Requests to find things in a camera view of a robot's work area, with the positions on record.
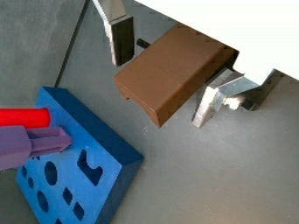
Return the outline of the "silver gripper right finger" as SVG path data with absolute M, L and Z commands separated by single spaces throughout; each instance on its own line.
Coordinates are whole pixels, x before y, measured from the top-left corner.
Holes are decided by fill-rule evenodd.
M 210 80 L 193 117 L 193 124 L 201 128 L 224 106 L 232 110 L 240 107 L 256 111 L 281 81 L 284 74 L 273 71 L 262 84 L 245 74 L 225 68 Z

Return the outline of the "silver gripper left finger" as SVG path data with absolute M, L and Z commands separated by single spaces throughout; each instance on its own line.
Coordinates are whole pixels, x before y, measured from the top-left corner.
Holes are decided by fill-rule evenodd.
M 123 0 L 93 0 L 103 19 L 113 63 L 121 67 L 135 55 L 134 17 L 127 14 Z

